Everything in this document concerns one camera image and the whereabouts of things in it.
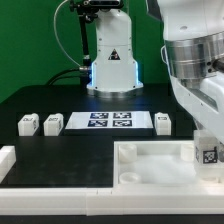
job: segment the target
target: white platform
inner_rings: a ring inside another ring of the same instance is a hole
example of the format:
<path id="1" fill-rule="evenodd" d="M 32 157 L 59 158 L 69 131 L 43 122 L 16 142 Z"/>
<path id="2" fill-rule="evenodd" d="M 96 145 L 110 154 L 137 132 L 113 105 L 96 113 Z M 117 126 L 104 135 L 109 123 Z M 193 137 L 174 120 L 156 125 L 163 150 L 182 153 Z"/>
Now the white platform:
<path id="1" fill-rule="evenodd" d="M 224 214 L 224 184 L 197 178 L 180 157 L 192 142 L 132 142 L 138 159 L 119 162 L 115 142 L 114 187 L 107 189 L 0 189 L 1 215 Z M 140 184 L 120 184 L 124 172 Z"/>

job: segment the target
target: green screen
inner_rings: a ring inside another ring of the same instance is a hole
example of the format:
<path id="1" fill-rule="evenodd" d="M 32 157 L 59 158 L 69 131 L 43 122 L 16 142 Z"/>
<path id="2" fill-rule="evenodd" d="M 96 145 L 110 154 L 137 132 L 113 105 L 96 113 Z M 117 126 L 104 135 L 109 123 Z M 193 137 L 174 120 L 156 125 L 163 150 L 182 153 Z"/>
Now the green screen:
<path id="1" fill-rule="evenodd" d="M 61 52 L 53 32 L 53 17 L 62 0 L 0 2 L 0 101 L 27 85 L 43 85 L 54 74 L 75 67 Z M 134 58 L 143 83 L 165 83 L 166 66 L 160 57 L 163 24 L 147 15 L 144 0 L 125 5 L 133 22 Z M 58 15 L 58 34 L 66 51 L 82 63 L 77 14 L 67 3 Z M 96 57 L 94 23 L 87 26 L 92 60 Z M 57 84 L 78 84 L 75 79 Z"/>

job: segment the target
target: warning label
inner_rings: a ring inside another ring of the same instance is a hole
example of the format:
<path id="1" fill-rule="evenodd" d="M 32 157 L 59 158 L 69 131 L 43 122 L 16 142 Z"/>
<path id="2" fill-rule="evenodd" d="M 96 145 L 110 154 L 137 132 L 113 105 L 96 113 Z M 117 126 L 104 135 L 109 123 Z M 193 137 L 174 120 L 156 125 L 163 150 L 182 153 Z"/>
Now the warning label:
<path id="1" fill-rule="evenodd" d="M 109 60 L 121 60 L 116 49 L 114 49 L 113 52 L 111 53 Z"/>

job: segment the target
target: white paper sheet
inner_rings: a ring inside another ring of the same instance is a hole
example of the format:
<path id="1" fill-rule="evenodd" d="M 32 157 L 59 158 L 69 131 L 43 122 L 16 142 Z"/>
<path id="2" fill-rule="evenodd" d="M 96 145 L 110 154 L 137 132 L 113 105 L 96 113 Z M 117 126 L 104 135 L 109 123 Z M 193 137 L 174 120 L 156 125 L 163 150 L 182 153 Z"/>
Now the white paper sheet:
<path id="1" fill-rule="evenodd" d="M 66 129 L 153 128 L 148 111 L 74 112 Z"/>

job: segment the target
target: black cable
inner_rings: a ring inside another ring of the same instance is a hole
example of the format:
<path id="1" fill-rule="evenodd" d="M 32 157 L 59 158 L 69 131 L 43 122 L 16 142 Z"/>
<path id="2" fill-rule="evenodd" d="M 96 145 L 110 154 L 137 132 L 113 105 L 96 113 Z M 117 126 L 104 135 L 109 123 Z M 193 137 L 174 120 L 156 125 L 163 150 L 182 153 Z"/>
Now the black cable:
<path id="1" fill-rule="evenodd" d="M 54 79 L 49 85 L 53 85 L 55 82 L 57 82 L 60 79 L 72 79 L 72 78 L 80 78 L 81 76 L 79 75 L 70 75 L 70 76 L 63 76 L 63 77 L 58 77 L 56 79 Z"/>
<path id="2" fill-rule="evenodd" d="M 78 68 L 72 68 L 72 69 L 67 69 L 67 70 L 64 70 L 62 72 L 59 72 L 58 74 L 54 75 L 50 80 L 47 81 L 47 83 L 45 85 L 50 85 L 51 82 L 53 82 L 55 79 L 57 79 L 58 77 L 64 75 L 64 74 L 67 74 L 67 73 L 70 73 L 70 72 L 78 72 L 79 69 Z"/>

